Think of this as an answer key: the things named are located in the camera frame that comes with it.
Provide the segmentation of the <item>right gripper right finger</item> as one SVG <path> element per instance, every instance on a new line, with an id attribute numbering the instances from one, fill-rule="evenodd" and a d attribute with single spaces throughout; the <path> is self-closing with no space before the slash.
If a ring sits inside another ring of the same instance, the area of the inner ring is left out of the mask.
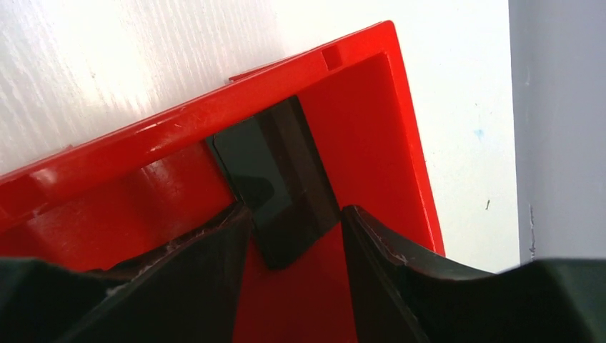
<path id="1" fill-rule="evenodd" d="M 360 342 L 603 342 L 605 261 L 539 259 L 497 274 L 443 257 L 363 208 L 341 213 Z"/>

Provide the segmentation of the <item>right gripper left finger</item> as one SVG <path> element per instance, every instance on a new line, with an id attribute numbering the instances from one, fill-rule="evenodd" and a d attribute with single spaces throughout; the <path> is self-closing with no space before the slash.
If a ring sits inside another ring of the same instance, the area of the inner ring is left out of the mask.
<path id="1" fill-rule="evenodd" d="M 3 342 L 230 342 L 252 214 L 241 203 L 109 270 L 1 260 Z"/>

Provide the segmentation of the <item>red bin with black card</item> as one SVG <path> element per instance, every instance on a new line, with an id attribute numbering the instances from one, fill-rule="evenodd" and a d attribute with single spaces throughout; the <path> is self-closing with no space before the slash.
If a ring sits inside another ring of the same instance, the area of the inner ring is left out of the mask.
<path id="1" fill-rule="evenodd" d="M 2 175 L 1 260 L 106 271 L 243 204 L 205 140 L 291 96 L 339 209 L 444 254 L 401 46 L 382 21 Z M 358 342 L 340 220 L 284 269 L 265 264 L 253 227 L 230 342 Z"/>

